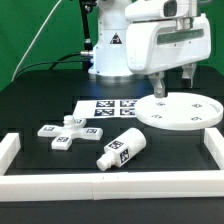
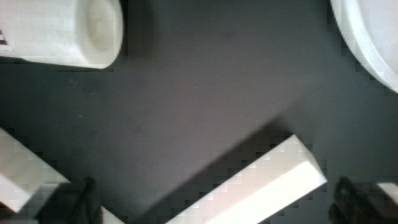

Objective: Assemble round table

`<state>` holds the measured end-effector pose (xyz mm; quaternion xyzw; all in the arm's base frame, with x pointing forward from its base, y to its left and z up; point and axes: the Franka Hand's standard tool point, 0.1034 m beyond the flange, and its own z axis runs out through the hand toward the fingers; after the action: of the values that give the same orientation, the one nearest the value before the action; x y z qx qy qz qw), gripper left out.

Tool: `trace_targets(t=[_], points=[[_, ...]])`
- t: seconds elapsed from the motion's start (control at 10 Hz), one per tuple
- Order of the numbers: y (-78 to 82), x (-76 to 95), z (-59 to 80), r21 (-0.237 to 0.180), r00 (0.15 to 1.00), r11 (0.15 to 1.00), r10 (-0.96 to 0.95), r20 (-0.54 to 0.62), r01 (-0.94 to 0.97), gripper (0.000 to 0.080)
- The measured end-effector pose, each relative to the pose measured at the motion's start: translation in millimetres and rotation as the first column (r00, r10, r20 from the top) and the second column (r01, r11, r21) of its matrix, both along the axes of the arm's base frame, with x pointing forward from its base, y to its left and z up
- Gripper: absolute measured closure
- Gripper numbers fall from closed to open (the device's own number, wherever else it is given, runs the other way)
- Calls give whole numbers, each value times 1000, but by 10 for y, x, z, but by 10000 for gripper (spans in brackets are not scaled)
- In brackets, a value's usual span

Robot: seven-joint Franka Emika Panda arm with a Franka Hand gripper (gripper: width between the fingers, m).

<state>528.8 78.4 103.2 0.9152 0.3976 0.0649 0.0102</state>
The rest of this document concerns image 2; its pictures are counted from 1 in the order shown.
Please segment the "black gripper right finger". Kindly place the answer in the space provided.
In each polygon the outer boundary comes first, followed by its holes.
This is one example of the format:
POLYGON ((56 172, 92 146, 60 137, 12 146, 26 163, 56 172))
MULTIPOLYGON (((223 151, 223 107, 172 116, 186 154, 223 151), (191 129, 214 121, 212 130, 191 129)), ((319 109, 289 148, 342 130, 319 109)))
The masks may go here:
POLYGON ((328 220, 330 224, 398 224, 398 183, 355 183, 340 177, 328 220))

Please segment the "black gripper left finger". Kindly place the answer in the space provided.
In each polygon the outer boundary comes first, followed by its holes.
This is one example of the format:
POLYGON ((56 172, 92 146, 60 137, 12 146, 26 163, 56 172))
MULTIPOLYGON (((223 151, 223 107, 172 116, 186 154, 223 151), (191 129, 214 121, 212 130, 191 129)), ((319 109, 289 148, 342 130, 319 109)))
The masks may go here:
POLYGON ((0 224, 104 224, 95 181, 44 184, 0 224))

